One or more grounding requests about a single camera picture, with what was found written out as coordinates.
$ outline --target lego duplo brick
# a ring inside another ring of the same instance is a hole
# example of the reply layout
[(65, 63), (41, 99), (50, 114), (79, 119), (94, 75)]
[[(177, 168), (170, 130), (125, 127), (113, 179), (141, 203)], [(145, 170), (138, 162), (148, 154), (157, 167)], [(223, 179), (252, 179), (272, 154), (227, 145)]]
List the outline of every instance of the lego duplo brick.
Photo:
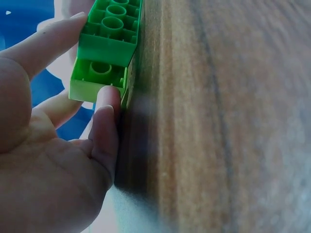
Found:
[(69, 98), (94, 103), (99, 90), (106, 85), (119, 89), (123, 97), (126, 82), (126, 67), (77, 59), (70, 80)]
[(141, 8), (142, 0), (96, 0), (77, 58), (128, 67), (138, 44)]

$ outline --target skin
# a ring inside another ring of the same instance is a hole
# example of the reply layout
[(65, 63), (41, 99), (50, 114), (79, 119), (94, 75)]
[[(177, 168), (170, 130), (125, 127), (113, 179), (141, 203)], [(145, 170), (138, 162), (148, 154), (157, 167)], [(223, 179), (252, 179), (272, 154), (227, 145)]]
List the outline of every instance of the skin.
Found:
[(86, 15), (51, 24), (0, 52), (0, 232), (81, 232), (111, 187), (120, 94), (98, 95), (90, 132), (73, 141), (55, 129), (81, 102), (62, 92), (32, 109), (30, 81), (77, 44)]

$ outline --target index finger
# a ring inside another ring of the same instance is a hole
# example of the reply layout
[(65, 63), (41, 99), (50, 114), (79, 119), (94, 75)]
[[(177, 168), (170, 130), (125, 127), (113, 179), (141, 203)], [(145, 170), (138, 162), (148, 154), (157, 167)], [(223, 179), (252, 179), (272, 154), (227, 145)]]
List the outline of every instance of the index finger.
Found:
[(31, 80), (78, 42), (86, 20), (87, 15), (81, 12), (70, 19), (53, 23), (24, 41), (1, 51), (0, 57), (20, 64)]

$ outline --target blue background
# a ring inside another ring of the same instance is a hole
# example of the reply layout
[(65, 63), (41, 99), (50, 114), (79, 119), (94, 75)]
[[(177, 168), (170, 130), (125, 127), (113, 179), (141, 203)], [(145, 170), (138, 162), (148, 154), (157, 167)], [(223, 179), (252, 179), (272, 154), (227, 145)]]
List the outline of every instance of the blue background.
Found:
[[(53, 17), (53, 0), (1, 0), (0, 50), (35, 33), (38, 23)], [(64, 89), (61, 80), (47, 70), (42, 71), (34, 78), (31, 88), (33, 106)], [(71, 120), (57, 130), (58, 136), (65, 140), (79, 138), (92, 114), (93, 111), (81, 108)]]

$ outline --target wood grain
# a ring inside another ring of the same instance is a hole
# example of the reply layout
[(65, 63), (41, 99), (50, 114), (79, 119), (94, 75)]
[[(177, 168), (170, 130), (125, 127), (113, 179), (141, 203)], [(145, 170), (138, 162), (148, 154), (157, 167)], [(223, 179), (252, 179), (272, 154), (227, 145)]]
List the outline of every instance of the wood grain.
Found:
[(145, 0), (120, 232), (311, 232), (311, 1)]

